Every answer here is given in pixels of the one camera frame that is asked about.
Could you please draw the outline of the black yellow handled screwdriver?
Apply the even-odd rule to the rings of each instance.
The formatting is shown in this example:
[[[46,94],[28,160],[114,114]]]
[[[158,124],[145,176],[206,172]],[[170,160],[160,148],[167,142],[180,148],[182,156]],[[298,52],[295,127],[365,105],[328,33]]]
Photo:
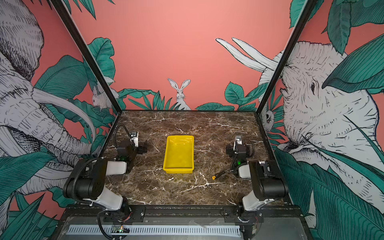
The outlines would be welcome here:
[[[230,172],[230,170],[222,170],[222,171],[220,171],[220,172],[214,174],[214,175],[212,176],[212,180],[215,181],[216,179],[219,179],[220,177],[224,176],[225,174],[227,174],[227,173],[229,173],[229,172]]]

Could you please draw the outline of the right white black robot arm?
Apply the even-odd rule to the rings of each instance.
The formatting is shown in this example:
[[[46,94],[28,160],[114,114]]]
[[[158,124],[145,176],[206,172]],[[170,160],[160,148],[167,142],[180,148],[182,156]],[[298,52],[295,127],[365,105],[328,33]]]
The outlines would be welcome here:
[[[274,174],[269,162],[249,160],[255,152],[253,144],[247,145],[238,139],[226,146],[226,154],[232,158],[230,173],[252,183],[251,192],[244,196],[241,202],[243,210],[247,212],[258,211],[288,194],[288,187],[285,186],[283,178]]]

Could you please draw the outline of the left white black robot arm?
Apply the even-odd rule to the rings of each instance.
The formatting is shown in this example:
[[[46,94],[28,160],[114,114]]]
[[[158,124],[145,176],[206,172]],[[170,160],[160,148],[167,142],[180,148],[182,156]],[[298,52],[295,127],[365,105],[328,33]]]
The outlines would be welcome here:
[[[106,178],[130,173],[136,155],[147,151],[148,142],[141,141],[138,144],[129,143],[126,150],[119,147],[118,161],[103,158],[78,161],[63,187],[63,196],[103,210],[122,211],[126,200],[105,187]]]

